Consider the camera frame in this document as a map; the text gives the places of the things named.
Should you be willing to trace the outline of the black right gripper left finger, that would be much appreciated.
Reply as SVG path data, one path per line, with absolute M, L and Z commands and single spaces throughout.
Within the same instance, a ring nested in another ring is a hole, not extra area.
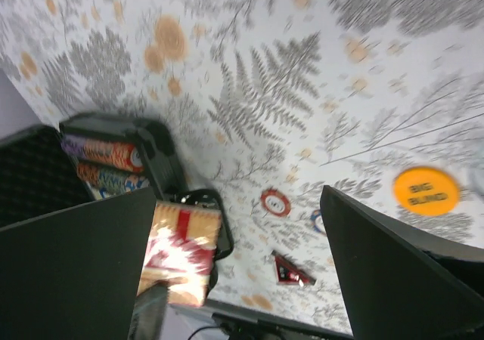
M 156 198 L 149 188 L 1 230 L 3 339 L 125 339 Z

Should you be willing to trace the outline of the red Texas Holdem card deck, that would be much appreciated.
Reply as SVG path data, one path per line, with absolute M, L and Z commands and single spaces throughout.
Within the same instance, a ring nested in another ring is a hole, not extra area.
M 221 224 L 219 210 L 158 201 L 138 294 L 163 284 L 170 304 L 202 306 Z

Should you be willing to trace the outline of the red triangular dealer button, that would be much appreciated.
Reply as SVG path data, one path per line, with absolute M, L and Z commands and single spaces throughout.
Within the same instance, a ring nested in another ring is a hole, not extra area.
M 298 285 L 300 287 L 314 286 L 316 279 L 306 273 L 303 269 L 297 267 L 281 253 L 273 250 L 271 253 L 275 262 L 275 273 L 278 284 L 280 285 Z

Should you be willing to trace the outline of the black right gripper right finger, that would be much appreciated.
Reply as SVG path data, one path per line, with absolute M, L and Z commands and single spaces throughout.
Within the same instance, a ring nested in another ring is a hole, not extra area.
M 483 250 L 324 186 L 320 208 L 356 339 L 481 339 Z

